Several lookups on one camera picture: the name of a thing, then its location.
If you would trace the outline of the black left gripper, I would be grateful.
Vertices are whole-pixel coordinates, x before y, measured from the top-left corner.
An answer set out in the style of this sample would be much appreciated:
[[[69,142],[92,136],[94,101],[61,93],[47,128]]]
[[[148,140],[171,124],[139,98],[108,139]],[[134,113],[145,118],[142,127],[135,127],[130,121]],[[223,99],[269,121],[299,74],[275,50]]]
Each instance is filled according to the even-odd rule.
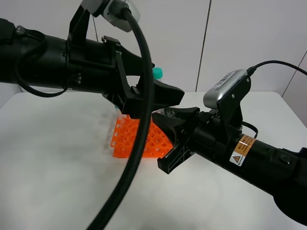
[[[76,44],[67,40],[66,70],[75,77],[69,84],[73,90],[100,93],[123,114],[140,118],[142,89],[130,87],[128,76],[143,74],[142,58],[131,53],[112,37],[104,42],[86,39]],[[153,81],[153,110],[179,105],[184,91],[175,86]]]

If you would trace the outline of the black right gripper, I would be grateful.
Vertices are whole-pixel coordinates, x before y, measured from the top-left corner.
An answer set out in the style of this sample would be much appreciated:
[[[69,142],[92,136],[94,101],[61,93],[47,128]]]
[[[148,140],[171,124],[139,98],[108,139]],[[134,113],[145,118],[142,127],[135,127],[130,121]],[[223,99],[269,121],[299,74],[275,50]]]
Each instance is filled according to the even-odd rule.
[[[172,149],[158,158],[158,168],[171,173],[193,154],[221,165],[242,132],[239,128],[224,127],[217,110],[202,112],[198,107],[167,107],[152,114],[152,120],[173,144]]]

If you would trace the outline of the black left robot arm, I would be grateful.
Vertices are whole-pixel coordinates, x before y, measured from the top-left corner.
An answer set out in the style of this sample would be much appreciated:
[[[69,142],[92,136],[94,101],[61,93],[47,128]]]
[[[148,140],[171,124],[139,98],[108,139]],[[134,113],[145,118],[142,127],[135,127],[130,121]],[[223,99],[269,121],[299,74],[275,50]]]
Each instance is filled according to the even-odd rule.
[[[118,40],[105,42],[86,38],[89,15],[73,19],[67,39],[0,21],[0,80],[16,83],[40,97],[54,97],[37,87],[101,94],[122,113],[140,117],[150,111],[178,105],[184,92],[153,78],[149,49],[136,20],[127,15],[141,55],[125,49]]]

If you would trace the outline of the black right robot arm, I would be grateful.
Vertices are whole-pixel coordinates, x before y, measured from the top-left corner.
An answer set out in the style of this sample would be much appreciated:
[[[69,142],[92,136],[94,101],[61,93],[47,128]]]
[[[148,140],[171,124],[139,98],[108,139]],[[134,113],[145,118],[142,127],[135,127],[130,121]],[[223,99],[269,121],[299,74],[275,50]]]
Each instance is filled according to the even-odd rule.
[[[277,207],[289,218],[307,223],[307,150],[279,149],[244,135],[239,126],[224,131],[221,119],[197,107],[167,108],[152,119],[167,136],[172,149],[157,160],[171,173],[193,154],[247,181],[273,196]]]

